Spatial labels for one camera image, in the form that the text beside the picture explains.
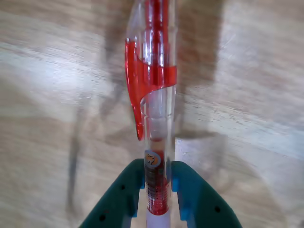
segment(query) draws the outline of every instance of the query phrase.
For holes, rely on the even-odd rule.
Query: teal plastic holder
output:
[[[188,228],[242,228],[221,196],[190,166],[171,162],[172,190]],[[132,161],[105,192],[80,228],[130,228],[144,189],[144,159]]]

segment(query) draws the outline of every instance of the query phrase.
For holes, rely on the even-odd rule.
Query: pen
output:
[[[175,0],[135,1],[125,70],[137,137],[145,143],[147,228],[170,227],[176,34]]]

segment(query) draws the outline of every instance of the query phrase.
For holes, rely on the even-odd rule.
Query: pen clip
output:
[[[137,74],[137,49],[134,41],[126,40],[125,44],[125,73],[129,97],[135,117],[138,140],[143,139],[143,120],[140,107],[140,85]]]

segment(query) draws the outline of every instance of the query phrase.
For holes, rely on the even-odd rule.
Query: pen label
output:
[[[151,150],[146,150],[144,152],[144,161],[149,168],[156,168],[161,163],[161,157]]]

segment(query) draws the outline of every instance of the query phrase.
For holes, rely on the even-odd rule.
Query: wooden surface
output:
[[[0,1],[0,227],[77,227],[143,157],[130,0]],[[304,1],[179,2],[177,160],[245,228],[304,227]],[[179,221],[173,197],[172,227]],[[145,227],[145,194],[133,228]]]

